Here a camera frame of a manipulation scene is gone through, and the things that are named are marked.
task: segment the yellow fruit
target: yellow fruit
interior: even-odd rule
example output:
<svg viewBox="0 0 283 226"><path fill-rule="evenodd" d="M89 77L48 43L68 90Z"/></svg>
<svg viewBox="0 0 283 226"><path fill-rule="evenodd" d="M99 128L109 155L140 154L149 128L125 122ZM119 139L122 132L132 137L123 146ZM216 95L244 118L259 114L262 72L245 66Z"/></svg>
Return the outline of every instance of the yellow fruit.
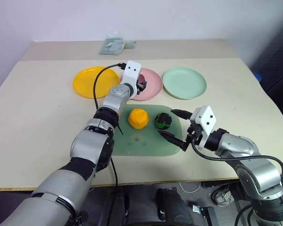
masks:
<svg viewBox="0 0 283 226"><path fill-rule="evenodd" d="M148 124L149 116L145 110L135 108L130 112L128 122L134 129L142 129Z"/></svg>

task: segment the pink plate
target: pink plate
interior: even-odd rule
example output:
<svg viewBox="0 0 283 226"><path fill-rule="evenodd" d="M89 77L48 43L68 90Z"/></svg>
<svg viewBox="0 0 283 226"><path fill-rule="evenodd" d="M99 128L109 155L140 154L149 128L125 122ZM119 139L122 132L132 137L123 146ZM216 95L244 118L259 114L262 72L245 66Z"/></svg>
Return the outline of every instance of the pink plate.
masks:
<svg viewBox="0 0 283 226"><path fill-rule="evenodd" d="M132 100L150 100L162 90L163 82L156 72L147 68L142 68L141 75L143 75L147 81L146 89L139 95L136 95Z"/></svg>

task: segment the green cutting board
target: green cutting board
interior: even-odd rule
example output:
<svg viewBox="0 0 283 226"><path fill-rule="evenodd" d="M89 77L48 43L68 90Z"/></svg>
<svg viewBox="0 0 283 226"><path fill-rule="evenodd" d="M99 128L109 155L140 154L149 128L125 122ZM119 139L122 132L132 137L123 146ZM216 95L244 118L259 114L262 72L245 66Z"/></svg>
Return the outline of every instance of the green cutting board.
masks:
<svg viewBox="0 0 283 226"><path fill-rule="evenodd" d="M133 129L128 117L134 108L141 108L149 115L149 123L143 129ZM167 142L158 132L154 125L158 113L167 113L172 117L171 126L166 129L175 137L182 139L183 133L178 117L173 114L171 108L163 105L126 105L119 120L119 126L115 129L113 139L115 141L112 155L118 156L170 156L176 154L180 149Z"/></svg>

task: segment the green ball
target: green ball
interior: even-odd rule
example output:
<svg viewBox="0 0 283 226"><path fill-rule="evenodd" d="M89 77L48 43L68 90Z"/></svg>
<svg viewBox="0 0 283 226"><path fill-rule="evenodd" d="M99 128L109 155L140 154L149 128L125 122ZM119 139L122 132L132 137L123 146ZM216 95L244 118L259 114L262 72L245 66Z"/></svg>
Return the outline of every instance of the green ball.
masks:
<svg viewBox="0 0 283 226"><path fill-rule="evenodd" d="M154 120L157 129L167 129L170 127L172 118L167 113L159 113Z"/></svg>

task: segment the white table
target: white table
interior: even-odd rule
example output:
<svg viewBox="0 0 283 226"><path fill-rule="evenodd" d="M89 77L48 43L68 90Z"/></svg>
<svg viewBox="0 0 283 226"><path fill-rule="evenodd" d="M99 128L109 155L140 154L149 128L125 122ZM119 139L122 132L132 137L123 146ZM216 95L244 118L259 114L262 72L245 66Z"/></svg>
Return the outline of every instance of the white table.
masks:
<svg viewBox="0 0 283 226"><path fill-rule="evenodd" d="M97 55L101 42L41 42L29 48L0 87L0 190L33 190L51 172L69 161L74 137L95 113L93 99L83 98L73 90L73 78L84 68L128 59L140 62L142 67L161 76L172 67L189 67L207 81L206 92L193 100L176 99L163 89L151 100L130 100L129 104L166 105L191 112L196 107L211 105L217 118L215 129L223 128L232 134L249 137L261 154L283 161L283 116L248 67L225 42L139 43L139 48L143 49L140 58L139 48L126 50L119 56ZM55 46L60 48L61 45L64 52L59 56ZM75 45L83 49L81 52L85 51L82 53L85 59L80 58L79 51L73 50ZM87 51L82 45L93 46L93 50ZM163 45L173 48L173 59L161 54ZM217 50L222 57L216 56ZM189 122L181 119L180 122L185 135ZM214 156L208 150L203 152ZM120 184L237 178L229 165L202 159L191 147L168 157L114 156L113 159ZM96 174L92 185L113 183L114 174L109 166Z"/></svg>

